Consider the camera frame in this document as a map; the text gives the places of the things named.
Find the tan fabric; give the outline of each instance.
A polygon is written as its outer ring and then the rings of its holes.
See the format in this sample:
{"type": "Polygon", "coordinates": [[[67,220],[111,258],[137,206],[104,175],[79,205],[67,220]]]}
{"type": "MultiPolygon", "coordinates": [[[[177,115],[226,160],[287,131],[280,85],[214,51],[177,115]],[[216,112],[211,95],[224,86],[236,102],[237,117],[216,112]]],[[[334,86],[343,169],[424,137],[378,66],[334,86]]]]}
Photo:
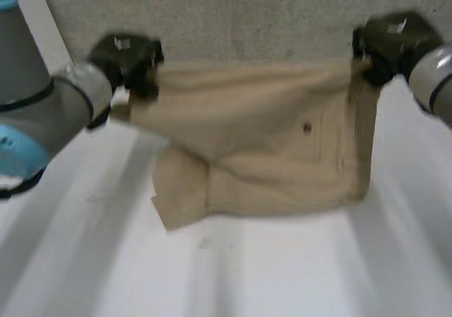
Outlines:
{"type": "Polygon", "coordinates": [[[380,91],[363,69],[161,70],[158,101],[131,99],[121,119],[172,141],[159,155],[153,199],[166,228],[219,212],[299,213],[361,199],[380,91]]]}

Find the concrete wall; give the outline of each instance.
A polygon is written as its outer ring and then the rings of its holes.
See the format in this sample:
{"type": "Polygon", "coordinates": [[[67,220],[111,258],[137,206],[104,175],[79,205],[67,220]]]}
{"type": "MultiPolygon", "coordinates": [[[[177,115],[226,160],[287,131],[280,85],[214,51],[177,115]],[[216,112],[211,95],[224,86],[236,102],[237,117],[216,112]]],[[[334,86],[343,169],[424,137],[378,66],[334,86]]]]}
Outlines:
{"type": "Polygon", "coordinates": [[[47,0],[73,56],[111,29],[161,36],[171,60],[350,55],[356,24],[417,8],[452,39],[452,0],[47,0]]]}

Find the small hole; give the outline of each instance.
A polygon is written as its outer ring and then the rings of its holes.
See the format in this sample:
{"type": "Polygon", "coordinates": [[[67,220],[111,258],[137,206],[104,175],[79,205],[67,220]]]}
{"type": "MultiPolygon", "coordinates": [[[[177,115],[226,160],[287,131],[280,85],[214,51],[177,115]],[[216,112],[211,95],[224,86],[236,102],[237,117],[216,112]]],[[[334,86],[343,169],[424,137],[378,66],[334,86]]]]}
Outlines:
{"type": "Polygon", "coordinates": [[[312,124],[308,121],[303,124],[303,132],[305,135],[309,135],[312,131],[312,124]]]}

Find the cloth pocket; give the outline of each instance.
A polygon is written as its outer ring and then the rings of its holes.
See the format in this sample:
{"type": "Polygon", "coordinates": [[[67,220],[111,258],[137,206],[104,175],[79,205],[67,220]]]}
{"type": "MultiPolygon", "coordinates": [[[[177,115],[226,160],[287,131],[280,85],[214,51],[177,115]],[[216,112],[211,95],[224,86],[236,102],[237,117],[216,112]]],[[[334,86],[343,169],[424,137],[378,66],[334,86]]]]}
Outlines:
{"type": "Polygon", "coordinates": [[[156,102],[131,97],[113,117],[171,140],[153,199],[167,229],[213,213],[320,210],[369,187],[380,88],[366,68],[163,68],[156,102]]]}

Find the cloth fold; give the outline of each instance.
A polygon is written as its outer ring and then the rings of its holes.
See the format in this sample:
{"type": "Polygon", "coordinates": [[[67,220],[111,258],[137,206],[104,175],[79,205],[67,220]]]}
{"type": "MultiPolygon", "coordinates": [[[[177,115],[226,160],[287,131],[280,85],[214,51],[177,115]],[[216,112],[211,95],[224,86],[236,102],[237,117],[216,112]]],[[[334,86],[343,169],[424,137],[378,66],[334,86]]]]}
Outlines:
{"type": "Polygon", "coordinates": [[[366,68],[163,68],[157,102],[131,97],[112,116],[171,140],[153,199],[167,229],[331,208],[369,187],[380,88],[366,68]]]}

